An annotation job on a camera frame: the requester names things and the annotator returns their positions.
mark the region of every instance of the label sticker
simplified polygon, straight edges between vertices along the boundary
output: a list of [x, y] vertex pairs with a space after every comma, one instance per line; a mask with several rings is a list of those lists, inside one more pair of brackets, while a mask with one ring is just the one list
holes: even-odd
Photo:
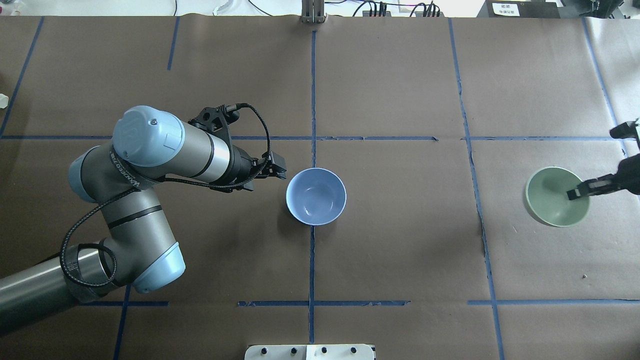
[[492, 3], [493, 13], [502, 16], [520, 16], [517, 4]]

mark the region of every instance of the blue plastic cap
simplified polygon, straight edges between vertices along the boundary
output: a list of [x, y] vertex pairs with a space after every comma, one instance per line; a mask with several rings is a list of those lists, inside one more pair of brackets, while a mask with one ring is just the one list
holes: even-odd
[[86, 158], [86, 155], [96, 147], [97, 146], [94, 146], [91, 149], [87, 150], [86, 153], [80, 155], [78, 159], [75, 159], [74, 162], [71, 163], [71, 166], [69, 166], [69, 186], [71, 186], [71, 190], [73, 190], [76, 195], [80, 196], [80, 199], [83, 199], [86, 202], [97, 201], [89, 196], [89, 194], [84, 189], [84, 186], [82, 185], [82, 163], [84, 162], [84, 158]]
[[184, 124], [174, 115], [134, 106], [113, 130], [113, 148], [121, 158], [139, 167], [156, 167], [173, 159], [184, 144]]
[[136, 291], [146, 294], [162, 288], [184, 273], [182, 252], [176, 242], [133, 282]]

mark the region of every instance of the bowl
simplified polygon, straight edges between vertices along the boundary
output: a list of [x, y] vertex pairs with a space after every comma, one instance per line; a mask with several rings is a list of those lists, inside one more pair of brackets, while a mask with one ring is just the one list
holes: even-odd
[[347, 190], [338, 175], [325, 168], [297, 173], [287, 187], [287, 207], [294, 218], [307, 225], [326, 225], [340, 216]]
[[582, 180], [561, 167], [538, 170], [527, 182], [525, 201], [529, 214], [542, 224], [569, 227], [583, 221], [589, 212], [589, 197], [569, 200], [566, 192]]

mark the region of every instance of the green bowl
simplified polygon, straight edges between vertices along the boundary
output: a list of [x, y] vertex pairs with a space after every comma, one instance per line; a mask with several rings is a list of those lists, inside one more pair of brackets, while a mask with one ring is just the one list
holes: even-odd
[[545, 167], [527, 182], [527, 211], [537, 221], [555, 227], [569, 227], [583, 221], [589, 212], [589, 197], [569, 200], [566, 192], [582, 180], [567, 169]]

